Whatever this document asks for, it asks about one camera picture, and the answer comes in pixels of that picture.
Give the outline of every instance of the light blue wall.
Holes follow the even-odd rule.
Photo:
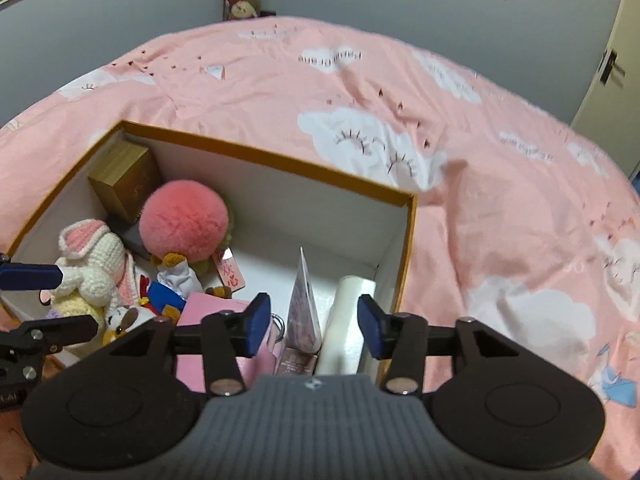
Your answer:
[[[620,0],[265,0],[394,36],[472,67],[563,121],[596,72]]]
[[[620,0],[265,0],[473,67],[570,121]],[[21,0],[0,10],[0,124],[150,38],[213,23],[222,0]]]
[[[0,9],[0,126],[161,34],[219,21],[223,0],[19,0]]]

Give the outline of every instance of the pink fluffy ball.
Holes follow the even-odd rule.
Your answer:
[[[224,201],[193,180],[174,180],[159,187],[140,215],[140,236],[149,253],[159,259],[177,253],[189,263],[209,258],[228,226]]]

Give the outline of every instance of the bed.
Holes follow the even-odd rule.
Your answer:
[[[418,196],[401,308],[474,316],[587,382],[593,457],[640,468],[640,201],[609,157],[473,70],[297,18],[168,34],[0,129],[0,250],[119,120],[242,142]],[[426,388],[447,379],[426,369]]]

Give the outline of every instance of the cream door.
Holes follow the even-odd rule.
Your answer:
[[[621,0],[607,51],[572,123],[633,177],[640,164],[640,0]]]

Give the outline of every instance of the black door handle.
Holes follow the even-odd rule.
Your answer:
[[[620,74],[620,77],[624,77],[626,75],[626,71],[616,63],[616,59],[618,58],[618,53],[611,49],[611,52],[609,53],[609,57],[607,58],[607,63],[604,66],[604,70],[602,71],[602,75],[600,76],[600,82],[603,85],[607,84],[607,81],[609,80],[609,76],[611,76],[611,72],[613,70],[615,70],[618,74]],[[614,76],[614,82],[622,87],[622,81],[620,81],[618,78],[616,78]]]

